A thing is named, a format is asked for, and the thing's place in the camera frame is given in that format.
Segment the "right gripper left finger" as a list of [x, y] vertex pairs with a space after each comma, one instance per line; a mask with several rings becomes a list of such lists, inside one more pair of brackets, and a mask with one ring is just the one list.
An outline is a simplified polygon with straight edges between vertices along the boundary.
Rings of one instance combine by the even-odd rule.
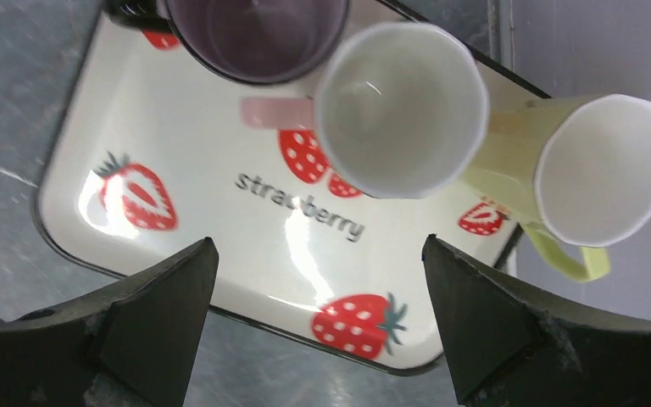
[[206, 237], [146, 270], [0, 320], [0, 406], [180, 406], [214, 291]]

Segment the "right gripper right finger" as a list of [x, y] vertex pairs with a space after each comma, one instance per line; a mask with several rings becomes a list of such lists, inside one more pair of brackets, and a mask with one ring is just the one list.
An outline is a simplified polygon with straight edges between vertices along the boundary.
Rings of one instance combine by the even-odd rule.
[[562, 298], [430, 235], [421, 255], [465, 406], [651, 406], [651, 321]]

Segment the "yellow mug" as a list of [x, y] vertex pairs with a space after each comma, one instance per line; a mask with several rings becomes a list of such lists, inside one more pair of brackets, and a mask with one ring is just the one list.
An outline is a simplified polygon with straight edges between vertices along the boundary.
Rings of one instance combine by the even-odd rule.
[[462, 175], [577, 282], [651, 219], [651, 102], [624, 94], [535, 99], [491, 115]]

